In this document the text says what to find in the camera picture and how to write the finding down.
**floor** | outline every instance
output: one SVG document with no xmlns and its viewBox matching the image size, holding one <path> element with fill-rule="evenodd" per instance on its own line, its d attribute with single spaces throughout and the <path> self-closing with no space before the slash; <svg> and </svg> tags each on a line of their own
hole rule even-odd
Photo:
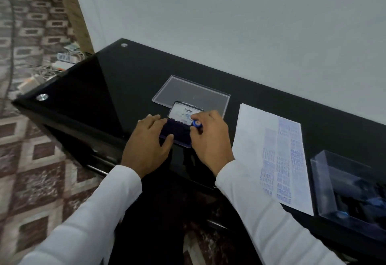
<svg viewBox="0 0 386 265">
<path fill-rule="evenodd" d="M 11 105 L 17 85 L 31 75 L 29 65 L 54 61 L 75 39 L 61 0 L 12 0 L 12 5 L 13 13 L 10 0 L 0 0 L 0 264 L 17 264 L 102 180 L 67 159 Z M 226 238 L 194 223 L 185 230 L 186 265 L 230 263 L 234 252 Z"/>
</svg>

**black glass table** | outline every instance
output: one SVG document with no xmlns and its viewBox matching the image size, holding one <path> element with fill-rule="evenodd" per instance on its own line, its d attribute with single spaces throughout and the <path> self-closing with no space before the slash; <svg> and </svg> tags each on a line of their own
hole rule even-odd
<svg viewBox="0 0 386 265">
<path fill-rule="evenodd" d="M 152 102 L 152 98 L 171 75 L 231 95 L 224 120 L 232 142 L 239 107 L 245 103 L 301 123 L 309 174 L 309 159 L 328 150 L 371 166 L 374 176 L 386 183 L 386 126 L 126 39 L 13 103 L 80 164 L 107 174 L 119 162 L 138 119 L 147 114 L 167 116 L 169 109 Z M 41 94 L 46 95 L 38 100 Z M 220 197 L 213 175 L 192 148 L 174 145 L 170 170 L 192 183 L 193 189 Z M 383 243 L 319 216 L 284 208 L 331 248 L 358 258 L 386 261 Z"/>
</svg>

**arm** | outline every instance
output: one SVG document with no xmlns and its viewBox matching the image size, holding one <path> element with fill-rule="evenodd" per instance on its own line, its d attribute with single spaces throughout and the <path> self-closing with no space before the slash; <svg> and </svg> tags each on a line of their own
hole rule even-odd
<svg viewBox="0 0 386 265">
<path fill-rule="evenodd" d="M 173 136 L 162 146 L 158 140 L 165 123 L 159 115 L 139 120 L 123 151 L 122 165 L 114 167 L 91 197 L 20 264 L 99 265 L 119 219 L 142 193 L 141 179 L 169 154 Z"/>
<path fill-rule="evenodd" d="M 119 219 L 141 193 L 136 172 L 117 165 L 91 197 L 20 264 L 99 264 Z"/>
<path fill-rule="evenodd" d="M 264 264 L 343 264 L 280 203 L 265 194 L 237 160 L 220 170 L 216 186 L 239 213 Z"/>
<path fill-rule="evenodd" d="M 343 264 L 291 214 L 263 192 L 247 169 L 234 159 L 228 126 L 217 111 L 191 116 L 192 147 L 216 176 L 216 186 L 239 213 L 263 264 Z"/>
</svg>

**hand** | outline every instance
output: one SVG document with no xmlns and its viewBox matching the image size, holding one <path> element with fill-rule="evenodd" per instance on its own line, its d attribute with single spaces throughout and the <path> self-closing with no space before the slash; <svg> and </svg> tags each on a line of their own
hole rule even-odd
<svg viewBox="0 0 386 265">
<path fill-rule="evenodd" d="M 148 115 L 139 120 L 123 151 L 121 165 L 130 167 L 141 179 L 166 160 L 173 145 L 173 134 L 167 136 L 162 146 L 159 145 L 159 134 L 167 122 L 160 118 L 160 115 Z"/>
<path fill-rule="evenodd" d="M 215 176 L 229 162 L 234 160 L 230 146 L 228 125 L 218 111 L 199 112 L 191 115 L 202 124 L 202 134 L 196 127 L 190 127 L 192 147 L 198 158 L 210 168 Z"/>
</svg>

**glossy table surface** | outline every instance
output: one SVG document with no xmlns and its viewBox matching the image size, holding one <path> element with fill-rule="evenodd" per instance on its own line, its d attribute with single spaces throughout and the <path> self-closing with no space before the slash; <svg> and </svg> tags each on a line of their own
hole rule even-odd
<svg viewBox="0 0 386 265">
<path fill-rule="evenodd" d="M 138 119 L 147 114 L 167 116 L 169 109 L 152 102 L 152 98 L 171 75 L 231 95 L 224 120 L 232 142 L 239 107 L 245 103 L 301 123 L 309 174 L 309 159 L 329 150 L 371 166 L 374 176 L 386 183 L 386 126 L 126 39 L 109 45 L 16 103 L 123 149 Z M 40 93 L 49 98 L 37 101 Z M 174 145 L 171 168 L 201 184 L 213 185 L 210 173 L 195 175 L 194 167 L 201 169 L 202 165 L 194 163 L 194 157 L 192 149 Z M 386 260 L 383 244 L 320 217 L 285 209 L 316 236 Z"/>
</svg>

